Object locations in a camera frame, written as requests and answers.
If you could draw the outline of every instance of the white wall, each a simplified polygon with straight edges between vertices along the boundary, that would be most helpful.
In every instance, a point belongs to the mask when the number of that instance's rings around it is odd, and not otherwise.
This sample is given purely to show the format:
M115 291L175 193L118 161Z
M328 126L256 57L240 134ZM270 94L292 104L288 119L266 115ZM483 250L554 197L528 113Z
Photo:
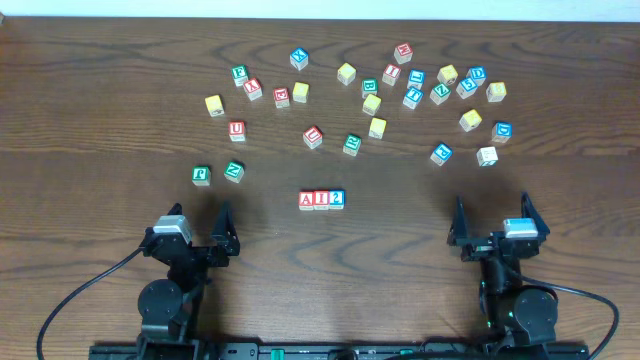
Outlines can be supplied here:
M0 11L8 16L640 22L640 0L2 0Z

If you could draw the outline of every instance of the wooden alphabet block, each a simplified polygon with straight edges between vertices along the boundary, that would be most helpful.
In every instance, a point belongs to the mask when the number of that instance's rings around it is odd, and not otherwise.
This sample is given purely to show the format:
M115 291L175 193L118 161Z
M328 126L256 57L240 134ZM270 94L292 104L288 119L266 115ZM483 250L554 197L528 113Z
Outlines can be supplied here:
M242 86L249 80L249 71L244 65L238 65L231 68L231 76L233 76L233 82L236 86Z
M252 78L242 84L242 86L244 87L244 92L249 97L249 100L253 101L262 96L262 86L260 86L258 79Z
M242 166L242 164L236 163L236 162L230 162L229 165L227 165L227 169L224 171L224 177L227 178L227 180L232 181L234 183L239 183L240 180L242 180L242 177L244 176L244 167Z
M380 104L382 103L382 99L375 95L367 95L367 98L364 100L362 104L362 111L371 116L375 115L378 109L380 108Z
M424 93L422 91L416 88L409 88L409 90L407 90L407 93L404 95L404 100L402 100L402 103L409 109L415 109L416 106L418 106L418 104L420 103L420 100L422 100L422 96L424 96Z
M400 77L400 68L394 66L393 64L387 65L384 69L384 73L382 73L382 82L387 83L391 86L396 84L398 78Z
M424 84L424 79L426 75L424 71L421 70L411 70L409 72L409 82L407 82L407 89L414 87L418 90L422 90L422 85Z
M453 155L453 150L445 144L440 144L431 154L431 161L438 164L438 166L442 166L449 160L451 155Z
M338 80L345 84L349 85L353 80L356 79L356 69L351 66L349 63L344 63L340 69L338 69Z
M211 185L211 170L206 166L196 166L191 173L191 181L196 186Z
M456 88L456 92L463 99L466 99L469 96L473 95L476 90L478 90L478 85L476 85L476 83L469 78L461 80L460 83L458 83L458 87Z
M480 117L480 114L478 114L478 112L475 109L471 111L467 111L460 118L460 126L462 126L462 128L466 132L469 132L477 128L481 122L482 122L482 118Z
M496 153L496 148L493 146L478 150L476 157L480 166L491 166L498 161L498 153Z
M320 132L320 130L318 130L317 127L312 126L309 130L305 131L304 134L302 134L302 139L310 149L315 149L320 144L322 144L322 133Z
M309 84L297 82L293 86L293 101L306 103L309 98Z
M301 191L298 194L298 207L300 210L313 210L313 191Z
M300 71L309 64L309 54L302 48L297 48L293 50L291 56L289 56L289 60L291 61L291 65Z
M449 90L449 88L445 84L438 84L433 88L433 90L431 90L429 98L431 99L431 101L436 103L436 105L440 105L449 98L450 94L451 90Z
M329 210L329 192L326 190L313 192L313 210Z
M411 61L412 56L413 49L411 48L411 46L409 46L409 43L404 43L396 46L396 49L393 52L393 57L396 58L398 64L404 64Z
M506 143L511 139L511 134L513 132L513 128L511 124L505 122L497 122L493 127L492 138L493 142Z
M220 100L220 95L210 96L204 99L204 102L207 105L207 110L209 111L209 115L211 115L211 117L224 115L224 108L222 107L222 100Z
M289 107L289 90L287 88L273 89L273 100L276 102L276 108Z
M369 136L375 139L382 139L384 129L387 127L387 121L373 118L371 119L371 127L369 127Z
M499 102L507 96L507 88L503 82L491 83L487 87L487 100L489 102Z
M329 191L329 210L344 209L344 190Z
M358 155L358 150L360 150L360 144L362 144L362 139L355 135L347 135L347 139L344 142L344 146L342 147L342 151L345 154L349 154L351 156Z
M232 121L229 123L229 137L231 141L245 141L245 127L243 121Z
M467 77L473 80L476 85L480 86L484 84L484 81L487 79L487 73L482 66L476 66L469 69Z
M378 95L378 80L375 78L362 80L362 98L366 98L369 94Z
M438 72L438 81L447 86L453 85L458 79L458 72L453 65L447 65Z

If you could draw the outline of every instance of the white block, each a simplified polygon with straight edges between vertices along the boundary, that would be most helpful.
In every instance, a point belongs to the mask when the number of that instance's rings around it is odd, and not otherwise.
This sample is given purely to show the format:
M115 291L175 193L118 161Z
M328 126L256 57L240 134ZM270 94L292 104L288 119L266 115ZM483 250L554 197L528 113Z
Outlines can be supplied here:
M493 146L478 150L476 157L480 166L491 166L498 161L498 153L496 153L496 148Z

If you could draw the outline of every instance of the yellow block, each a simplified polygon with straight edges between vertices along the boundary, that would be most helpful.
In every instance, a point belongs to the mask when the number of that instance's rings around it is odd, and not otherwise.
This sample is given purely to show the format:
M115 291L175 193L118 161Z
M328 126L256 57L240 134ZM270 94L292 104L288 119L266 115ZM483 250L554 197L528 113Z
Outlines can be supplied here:
M491 88L491 95L493 96L503 96L507 95L507 87L504 86L503 82L499 83L491 83L489 84L489 88Z
M378 106L380 106L380 103L382 102L382 99L380 99L379 97L373 95L373 94L369 94L367 96L367 99L364 101L364 108L369 108L369 109L373 109L373 110L378 110Z
M340 69L338 69L338 72L345 78L348 79L351 77L351 75L355 74L356 69L349 65L349 63L344 63L344 65L342 65L340 67Z
M463 117L467 122L467 124L469 124L469 126L471 127L477 126L482 122L482 118L480 117L480 114L478 114L478 112L475 109L471 111L467 111L466 113L464 113Z
M369 136L382 138L382 134L384 133L384 129L386 127L387 127L387 121L386 120L373 118L371 120L371 127L369 128Z
M293 86L293 96L303 96L306 97L309 93L309 84L305 83L296 83Z
M220 95L210 96L204 99L205 104L207 104L207 110L209 111L209 115L218 116L224 114L224 108L222 107L222 101L220 100Z

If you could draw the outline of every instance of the wooden table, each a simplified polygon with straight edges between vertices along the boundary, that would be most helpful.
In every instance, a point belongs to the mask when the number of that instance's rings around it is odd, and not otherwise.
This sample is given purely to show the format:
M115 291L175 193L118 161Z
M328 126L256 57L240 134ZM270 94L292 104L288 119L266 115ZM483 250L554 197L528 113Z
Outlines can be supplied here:
M383 140L367 137L360 81L382 76L396 44L413 60L395 87L380 84ZM529 191L552 230L526 275L608 296L622 321L602 358L640 356L640 26L491 22L7 18L0 28L0 352L33 359L37 332L73 289L129 254L174 202L204 243L231 200L242 243L215 279L203 336L263 341L420 341L483 331L479 264L461 263L446 235L455 195L480 234L519 212ZM289 53L302 46L298 72ZM357 68L344 86L336 70ZM509 94L402 105L409 69L482 65ZM230 68L246 64L264 96L249 102ZM311 85L307 104L276 109L274 87ZM204 98L221 94L226 116ZM480 127L460 115L475 108ZM246 144L227 123L244 120ZM514 137L480 168L495 121ZM310 150L302 132L317 125ZM348 133L363 138L356 158ZM429 156L441 141L455 154ZM232 159L240 184L224 179ZM210 188L190 170L209 164ZM343 211L301 212L302 188L342 187ZM47 359L86 359L95 342L130 342L136 300L166 267L136 258L70 303L45 338ZM593 349L611 312L560 295L558 339Z

